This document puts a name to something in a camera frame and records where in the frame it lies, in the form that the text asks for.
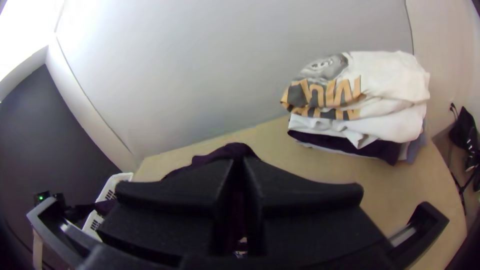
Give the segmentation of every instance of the stack of folded shirts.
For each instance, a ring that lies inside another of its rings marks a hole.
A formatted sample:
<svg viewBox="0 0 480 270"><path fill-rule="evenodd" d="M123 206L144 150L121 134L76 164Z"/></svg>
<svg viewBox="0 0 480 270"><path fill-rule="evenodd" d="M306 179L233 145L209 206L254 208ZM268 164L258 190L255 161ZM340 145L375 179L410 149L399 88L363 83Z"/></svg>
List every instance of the stack of folded shirts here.
<svg viewBox="0 0 480 270"><path fill-rule="evenodd" d="M416 58L402 51L345 52L316 60L280 100L291 113L288 134L311 148L390 165L412 163L426 143L429 79Z"/></svg>

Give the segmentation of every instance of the table surface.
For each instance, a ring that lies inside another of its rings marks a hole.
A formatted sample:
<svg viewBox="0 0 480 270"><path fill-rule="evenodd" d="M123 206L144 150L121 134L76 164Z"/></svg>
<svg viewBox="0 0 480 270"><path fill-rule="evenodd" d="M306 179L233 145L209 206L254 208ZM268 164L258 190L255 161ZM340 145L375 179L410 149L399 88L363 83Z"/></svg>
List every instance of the table surface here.
<svg viewBox="0 0 480 270"><path fill-rule="evenodd" d="M303 178L323 183L357 182L364 188L361 208L385 236L401 229L421 202L427 201L450 222L411 269L444 269L466 235L464 211L455 183L439 151L428 139L410 165L390 166L382 160L348 156L301 146L287 135L288 116L231 134L145 158L134 182L152 182L189 165L227 143L249 145L263 161Z"/></svg>

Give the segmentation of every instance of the white wall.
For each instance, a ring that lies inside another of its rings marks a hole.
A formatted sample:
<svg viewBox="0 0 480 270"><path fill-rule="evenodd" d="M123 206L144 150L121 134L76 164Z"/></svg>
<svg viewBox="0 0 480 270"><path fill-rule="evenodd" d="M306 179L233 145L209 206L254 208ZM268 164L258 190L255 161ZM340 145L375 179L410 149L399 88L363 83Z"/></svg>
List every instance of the white wall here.
<svg viewBox="0 0 480 270"><path fill-rule="evenodd" d="M477 128L480 128L480 17L477 10L471 5L470 16L473 25L473 81L470 95L467 97L465 108L475 118Z"/></svg>
<svg viewBox="0 0 480 270"><path fill-rule="evenodd" d="M403 0L68 1L57 36L138 158L286 114L282 92L317 57L412 51Z"/></svg>
<svg viewBox="0 0 480 270"><path fill-rule="evenodd" d="M471 0L407 0L413 34L414 53L430 72L430 101L427 131L433 136L453 121L449 111L454 102L459 109L469 100L474 73L473 15Z"/></svg>
<svg viewBox="0 0 480 270"><path fill-rule="evenodd" d="M0 101L45 63L62 5L63 0L6 2L0 13Z"/></svg>
<svg viewBox="0 0 480 270"><path fill-rule="evenodd" d="M140 160L135 160L92 106L70 70L56 38L48 46L45 64L66 105L92 141L122 172L135 172Z"/></svg>

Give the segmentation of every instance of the white laundry basket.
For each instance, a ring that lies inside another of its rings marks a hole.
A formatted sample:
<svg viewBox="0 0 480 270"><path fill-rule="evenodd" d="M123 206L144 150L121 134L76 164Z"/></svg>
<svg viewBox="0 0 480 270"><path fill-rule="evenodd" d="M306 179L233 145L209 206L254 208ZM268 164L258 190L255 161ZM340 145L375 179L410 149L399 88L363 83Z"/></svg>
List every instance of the white laundry basket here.
<svg viewBox="0 0 480 270"><path fill-rule="evenodd" d="M107 201L107 200L112 200L115 199L115 186L120 182L120 181L132 181L132 178L134 177L134 174L132 172L126 172L126 173L118 173L112 175L108 181L105 183L103 186L103 189L100 192L100 195L96 198L95 202L101 202L101 201ZM84 233L87 235L95 238L98 241L102 241L97 234L97 229L104 222L104 218L97 213L97 211L93 210L87 217L85 224L83 225L83 228L81 229Z"/></svg>

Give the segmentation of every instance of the dark wall panel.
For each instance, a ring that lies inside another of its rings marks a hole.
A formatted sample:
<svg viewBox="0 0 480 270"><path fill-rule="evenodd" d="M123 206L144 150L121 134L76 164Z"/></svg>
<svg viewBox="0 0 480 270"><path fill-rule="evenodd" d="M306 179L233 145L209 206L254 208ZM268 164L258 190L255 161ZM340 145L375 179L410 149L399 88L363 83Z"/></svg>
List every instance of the dark wall panel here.
<svg viewBox="0 0 480 270"><path fill-rule="evenodd" d="M63 192L68 205L87 204L120 172L77 122L45 65L2 100L0 208L29 247L33 237L25 215L34 193ZM57 263L48 252L44 260Z"/></svg>

